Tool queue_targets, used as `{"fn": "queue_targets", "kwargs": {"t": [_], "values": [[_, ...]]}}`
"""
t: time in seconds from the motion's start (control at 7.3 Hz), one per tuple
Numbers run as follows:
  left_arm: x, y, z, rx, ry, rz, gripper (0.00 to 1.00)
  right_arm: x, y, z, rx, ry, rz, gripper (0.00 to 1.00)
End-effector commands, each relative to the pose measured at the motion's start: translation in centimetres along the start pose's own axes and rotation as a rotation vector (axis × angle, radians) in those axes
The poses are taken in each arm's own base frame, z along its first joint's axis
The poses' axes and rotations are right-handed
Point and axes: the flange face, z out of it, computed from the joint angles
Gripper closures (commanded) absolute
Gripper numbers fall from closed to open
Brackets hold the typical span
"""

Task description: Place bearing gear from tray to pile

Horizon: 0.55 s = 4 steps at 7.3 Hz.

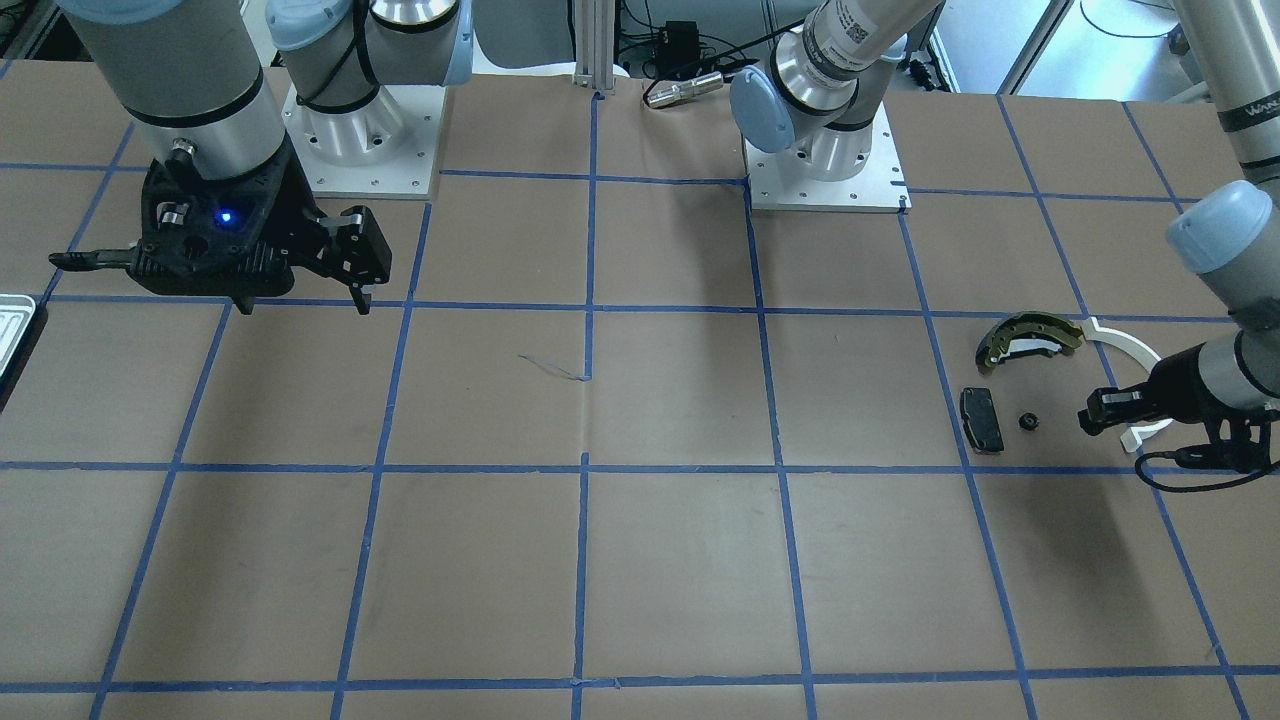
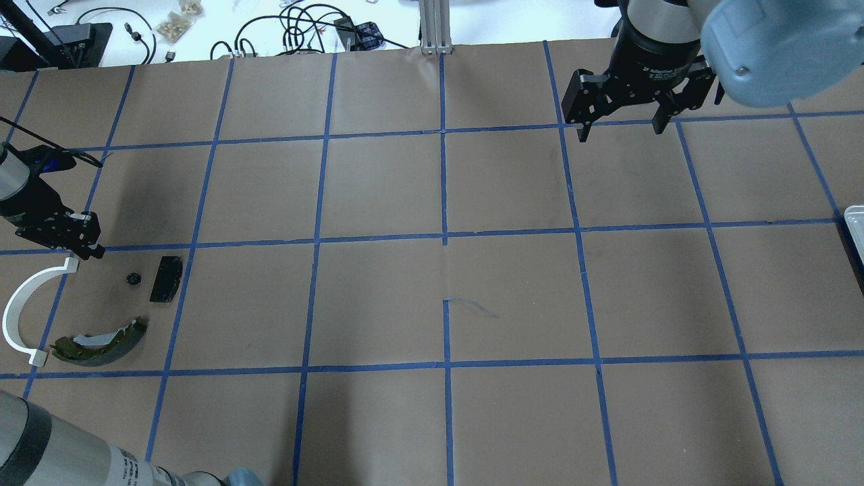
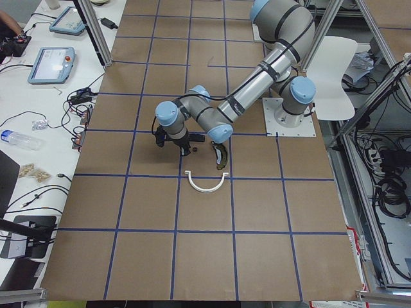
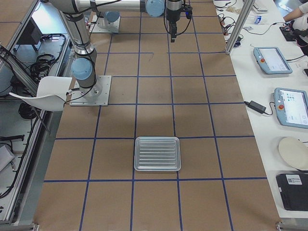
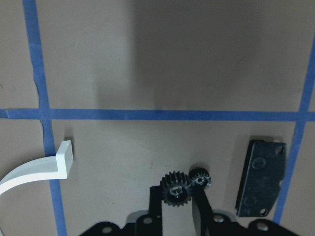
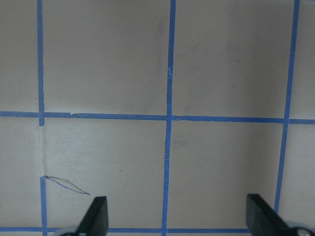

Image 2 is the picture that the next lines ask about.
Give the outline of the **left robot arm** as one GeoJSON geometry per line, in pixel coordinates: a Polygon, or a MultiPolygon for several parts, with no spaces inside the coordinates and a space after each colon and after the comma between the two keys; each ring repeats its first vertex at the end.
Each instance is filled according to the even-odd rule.
{"type": "Polygon", "coordinates": [[[102,163],[89,154],[49,145],[16,150],[2,144],[1,215],[16,229],[18,237],[51,249],[61,248],[78,258],[101,259],[101,228],[92,211],[77,212],[65,206],[59,193],[41,176],[71,170],[83,160],[97,168],[102,163]]]}

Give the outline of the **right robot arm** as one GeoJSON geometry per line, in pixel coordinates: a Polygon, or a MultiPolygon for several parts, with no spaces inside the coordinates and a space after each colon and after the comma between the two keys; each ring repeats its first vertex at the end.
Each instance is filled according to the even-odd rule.
{"type": "Polygon", "coordinates": [[[623,107],[654,103],[661,134],[715,92],[744,107],[818,95],[862,64],[861,1],[599,1],[620,10],[607,69],[577,69],[561,102],[585,142],[623,107]]]}

